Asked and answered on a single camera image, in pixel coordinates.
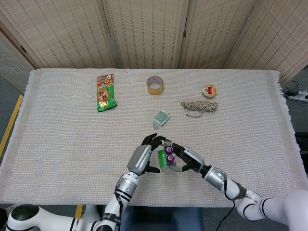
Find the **roll of tape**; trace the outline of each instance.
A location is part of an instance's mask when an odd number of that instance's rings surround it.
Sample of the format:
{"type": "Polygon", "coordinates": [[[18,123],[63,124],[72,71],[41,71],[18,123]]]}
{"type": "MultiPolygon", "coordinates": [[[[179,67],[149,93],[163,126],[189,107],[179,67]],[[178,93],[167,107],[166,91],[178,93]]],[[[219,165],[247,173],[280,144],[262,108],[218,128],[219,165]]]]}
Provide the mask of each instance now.
{"type": "Polygon", "coordinates": [[[146,81],[146,90],[151,95],[159,95],[164,90],[164,81],[163,81],[163,79],[161,77],[158,77],[158,76],[151,76],[151,77],[149,77],[148,80],[146,81]],[[151,88],[150,85],[153,84],[153,83],[159,84],[160,87],[157,88],[157,89],[151,88]]]}
{"type": "Polygon", "coordinates": [[[217,94],[217,88],[214,85],[208,84],[202,88],[201,93],[204,97],[211,99],[217,94]]]}

